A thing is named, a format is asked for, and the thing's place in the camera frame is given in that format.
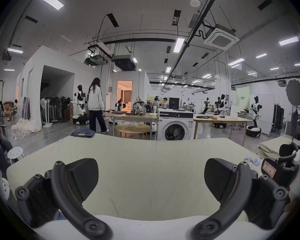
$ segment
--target blue object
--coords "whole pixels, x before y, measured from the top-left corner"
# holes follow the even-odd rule
[[[93,130],[81,128],[81,129],[75,130],[70,135],[74,136],[74,137],[92,138],[95,134],[96,134],[96,132]]]

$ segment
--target red label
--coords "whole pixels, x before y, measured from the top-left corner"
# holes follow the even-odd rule
[[[264,162],[263,166],[262,166],[262,169],[264,169],[271,178],[273,178],[273,176],[275,175],[276,173],[276,169],[271,165],[269,164],[268,162]]]

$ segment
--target gray circular panel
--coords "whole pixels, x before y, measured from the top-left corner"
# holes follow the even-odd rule
[[[300,82],[298,80],[292,79],[288,82],[286,93],[292,106],[300,105]]]

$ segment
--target backpack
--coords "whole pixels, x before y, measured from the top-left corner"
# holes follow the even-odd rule
[[[145,115],[146,114],[146,103],[137,97],[136,101],[132,105],[132,113],[134,115]]]

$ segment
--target table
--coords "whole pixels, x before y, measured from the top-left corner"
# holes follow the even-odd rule
[[[231,118],[230,116],[226,115],[224,118],[215,116],[217,120],[213,120],[211,118],[194,118],[193,121],[195,121],[195,128],[194,128],[194,136],[193,139],[196,138],[197,136],[197,130],[198,130],[198,124],[199,123],[230,123],[231,125],[231,132],[229,139],[231,138],[232,130],[233,130],[233,124],[234,123],[244,123],[244,137],[243,137],[243,142],[242,146],[244,146],[244,140],[246,139],[246,132],[247,132],[247,123],[251,122],[249,119],[245,118]]]
[[[151,132],[151,126],[147,124],[137,124],[137,125],[117,125],[115,129],[121,134],[124,133],[124,137],[127,137],[127,134],[142,134],[142,138],[145,139],[145,134],[148,139],[148,132]]]
[[[145,115],[134,115],[134,114],[116,114],[116,113],[105,113],[105,117],[111,117],[113,122],[113,136],[115,135],[115,124],[116,120],[128,121],[128,122],[150,122],[152,128],[152,122],[157,124],[157,130],[155,132],[155,139],[158,138],[158,114],[146,113]]]
[[[228,138],[155,141],[103,134],[67,136],[8,167],[12,192],[35,174],[44,175],[58,160],[69,164],[82,158],[94,158],[99,169],[98,184],[83,202],[89,213],[162,221],[210,216],[219,209],[204,181],[209,158],[239,164],[257,156]],[[261,165],[249,166],[262,175]]]

